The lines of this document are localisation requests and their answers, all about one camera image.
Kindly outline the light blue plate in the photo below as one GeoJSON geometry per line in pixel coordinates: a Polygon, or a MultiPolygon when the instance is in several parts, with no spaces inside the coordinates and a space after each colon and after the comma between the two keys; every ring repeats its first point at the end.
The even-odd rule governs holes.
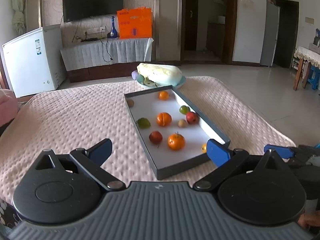
{"type": "Polygon", "coordinates": [[[139,85],[147,88],[159,88],[159,87],[164,87],[164,86],[173,86],[175,88],[180,88],[185,82],[186,82],[186,77],[182,76],[180,79],[179,83],[177,84],[169,84],[169,83],[158,83],[158,82],[153,82],[144,76],[140,75],[137,70],[134,70],[131,73],[132,79],[135,80],[139,85]]]}

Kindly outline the small round orange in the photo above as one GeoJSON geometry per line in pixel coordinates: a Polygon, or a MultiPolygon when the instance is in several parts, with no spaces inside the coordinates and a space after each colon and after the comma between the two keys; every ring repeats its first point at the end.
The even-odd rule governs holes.
{"type": "Polygon", "coordinates": [[[169,93],[167,91],[160,91],[159,94],[158,94],[158,98],[159,100],[168,100],[170,97],[169,93]]]}

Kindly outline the tangerine with green stem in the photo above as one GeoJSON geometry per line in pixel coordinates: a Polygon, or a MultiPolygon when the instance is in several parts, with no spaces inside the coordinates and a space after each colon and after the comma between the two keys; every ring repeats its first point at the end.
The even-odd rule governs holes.
{"type": "Polygon", "coordinates": [[[168,136],[167,145],[173,151],[179,151],[185,147],[185,138],[176,132],[168,136]]]}

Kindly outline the red tomato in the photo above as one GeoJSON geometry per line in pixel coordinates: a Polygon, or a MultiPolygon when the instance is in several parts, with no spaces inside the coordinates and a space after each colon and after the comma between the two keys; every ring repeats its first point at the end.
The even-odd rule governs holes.
{"type": "Polygon", "coordinates": [[[199,116],[195,112],[188,112],[185,115],[185,119],[188,124],[194,125],[199,122],[199,116]]]}

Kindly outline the black wall television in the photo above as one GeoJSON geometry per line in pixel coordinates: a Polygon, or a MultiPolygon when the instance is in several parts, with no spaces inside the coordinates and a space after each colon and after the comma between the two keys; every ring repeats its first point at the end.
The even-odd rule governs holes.
{"type": "Polygon", "coordinates": [[[116,14],[123,9],[123,0],[62,0],[65,23],[85,18],[116,14]]]}

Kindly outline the orange paper bag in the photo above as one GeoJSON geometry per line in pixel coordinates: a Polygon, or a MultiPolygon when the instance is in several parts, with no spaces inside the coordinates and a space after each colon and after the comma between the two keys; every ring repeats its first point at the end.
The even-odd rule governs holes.
{"type": "Polygon", "coordinates": [[[117,18],[120,39],[152,37],[151,8],[139,7],[118,10],[117,18]]]}

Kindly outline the blue plastic stool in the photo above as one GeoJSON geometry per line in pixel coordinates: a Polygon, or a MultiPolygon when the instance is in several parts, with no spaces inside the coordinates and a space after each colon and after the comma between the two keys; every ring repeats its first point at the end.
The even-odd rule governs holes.
{"type": "Polygon", "coordinates": [[[312,85],[313,90],[318,89],[319,78],[320,78],[320,69],[318,67],[311,66],[307,82],[312,85]]]}

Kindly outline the small brown longan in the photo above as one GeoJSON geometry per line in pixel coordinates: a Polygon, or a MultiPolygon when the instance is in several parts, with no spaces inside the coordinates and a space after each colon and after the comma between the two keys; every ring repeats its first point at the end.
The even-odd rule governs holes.
{"type": "Polygon", "coordinates": [[[188,123],[187,123],[184,119],[180,119],[180,120],[178,120],[178,122],[177,122],[177,125],[178,125],[178,127],[180,127],[180,128],[186,127],[187,124],[188,124],[188,123]]]}

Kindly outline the white power strip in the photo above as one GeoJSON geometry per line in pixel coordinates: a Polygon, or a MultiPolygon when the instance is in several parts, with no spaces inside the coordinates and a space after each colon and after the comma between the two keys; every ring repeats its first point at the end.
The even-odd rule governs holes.
{"type": "Polygon", "coordinates": [[[106,26],[96,27],[96,28],[89,28],[84,31],[85,35],[92,35],[92,34],[101,34],[106,31],[106,26]]]}

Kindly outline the oval yellow orange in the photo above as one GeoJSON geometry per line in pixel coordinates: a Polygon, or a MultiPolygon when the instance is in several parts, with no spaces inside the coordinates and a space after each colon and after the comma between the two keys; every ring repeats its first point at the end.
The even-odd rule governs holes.
{"type": "Polygon", "coordinates": [[[204,143],[201,147],[202,153],[207,153],[207,144],[204,143]]]}

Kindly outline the large cracked orange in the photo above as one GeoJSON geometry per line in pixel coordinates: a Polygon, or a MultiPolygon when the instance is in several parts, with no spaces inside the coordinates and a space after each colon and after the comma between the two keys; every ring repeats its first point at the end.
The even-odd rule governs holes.
{"type": "Polygon", "coordinates": [[[159,113],[157,115],[156,122],[157,122],[158,126],[166,127],[166,126],[169,126],[171,124],[172,117],[171,117],[171,115],[169,113],[162,112],[162,113],[159,113]]]}

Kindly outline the white chest freezer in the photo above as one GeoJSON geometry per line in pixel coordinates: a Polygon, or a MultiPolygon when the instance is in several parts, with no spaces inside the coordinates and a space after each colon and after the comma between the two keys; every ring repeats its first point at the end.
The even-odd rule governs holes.
{"type": "Polygon", "coordinates": [[[67,77],[58,24],[25,33],[3,44],[2,48],[17,98],[56,90],[67,77]]]}

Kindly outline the pink textured bed cover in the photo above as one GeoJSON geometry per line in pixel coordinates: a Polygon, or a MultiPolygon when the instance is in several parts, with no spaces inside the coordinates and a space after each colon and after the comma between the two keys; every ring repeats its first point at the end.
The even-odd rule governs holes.
{"type": "MultiPolygon", "coordinates": [[[[42,150],[66,154],[105,138],[113,144],[103,164],[107,172],[125,183],[155,181],[124,99],[126,93],[140,90],[135,81],[100,83],[30,99],[1,135],[1,199],[11,202],[42,150]]],[[[214,77],[189,77],[180,91],[229,137],[232,147],[261,154],[267,144],[294,145],[214,77]]]]}

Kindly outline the napa cabbage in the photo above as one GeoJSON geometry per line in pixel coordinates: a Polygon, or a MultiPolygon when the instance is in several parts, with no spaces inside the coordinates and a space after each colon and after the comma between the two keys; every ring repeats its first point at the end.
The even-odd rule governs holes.
{"type": "Polygon", "coordinates": [[[179,68],[165,64],[140,63],[137,72],[153,82],[169,84],[179,83],[183,76],[179,68]]]}

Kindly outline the green tomato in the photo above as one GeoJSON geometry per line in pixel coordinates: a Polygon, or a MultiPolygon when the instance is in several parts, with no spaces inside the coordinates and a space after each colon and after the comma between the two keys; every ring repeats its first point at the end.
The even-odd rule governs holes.
{"type": "Polygon", "coordinates": [[[139,118],[136,121],[136,124],[140,129],[147,129],[151,126],[151,123],[147,118],[139,118]]]}

